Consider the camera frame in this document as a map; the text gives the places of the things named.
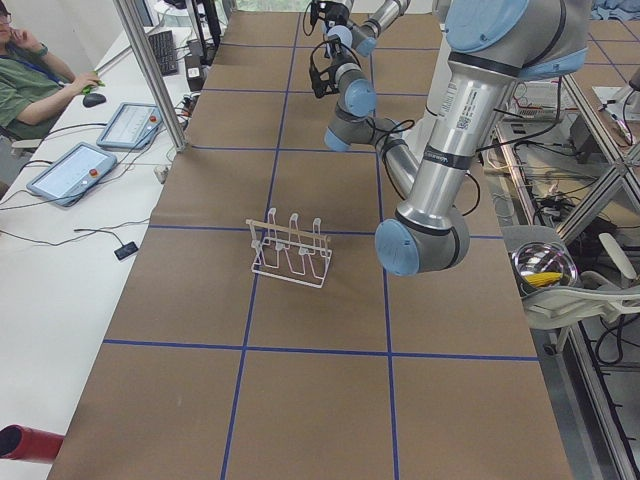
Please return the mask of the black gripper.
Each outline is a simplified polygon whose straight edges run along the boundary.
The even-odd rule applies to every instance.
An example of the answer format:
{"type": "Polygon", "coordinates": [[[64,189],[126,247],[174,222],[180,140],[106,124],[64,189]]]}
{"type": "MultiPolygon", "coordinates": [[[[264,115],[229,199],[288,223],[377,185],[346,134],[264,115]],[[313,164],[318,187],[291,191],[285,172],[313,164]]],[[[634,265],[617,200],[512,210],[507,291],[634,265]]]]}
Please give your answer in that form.
{"type": "Polygon", "coordinates": [[[326,44],[330,64],[319,74],[319,94],[338,94],[340,77],[347,71],[360,67],[360,61],[353,50],[340,39],[327,41],[326,44]]]}
{"type": "Polygon", "coordinates": [[[353,7],[353,0],[319,2],[319,17],[326,25],[346,25],[353,7]]]}

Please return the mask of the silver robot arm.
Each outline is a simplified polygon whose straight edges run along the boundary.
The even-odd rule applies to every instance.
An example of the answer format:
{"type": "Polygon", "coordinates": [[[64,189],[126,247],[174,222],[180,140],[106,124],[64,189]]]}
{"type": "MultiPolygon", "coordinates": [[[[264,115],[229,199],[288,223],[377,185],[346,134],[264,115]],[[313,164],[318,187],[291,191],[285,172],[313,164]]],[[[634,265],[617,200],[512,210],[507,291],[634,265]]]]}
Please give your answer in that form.
{"type": "Polygon", "coordinates": [[[326,73],[312,72],[317,96],[338,100],[325,134],[326,145],[345,151],[374,147],[401,195],[393,218],[375,233],[381,265],[397,276],[449,269],[469,248],[469,231],[455,206],[476,152],[495,125],[497,107],[518,81],[562,77],[586,58],[588,1],[443,1],[451,77],[440,110],[416,157],[399,126],[374,116],[377,98],[358,57],[368,55],[380,35],[407,11],[404,1],[384,3],[366,22],[350,20],[347,1],[326,5],[323,46],[326,73]]]}
{"type": "Polygon", "coordinates": [[[408,0],[387,0],[359,25],[351,19],[353,1],[312,1],[311,26],[320,20],[326,40],[337,36],[344,45],[367,57],[376,48],[382,33],[405,14],[409,5],[408,0]]]}

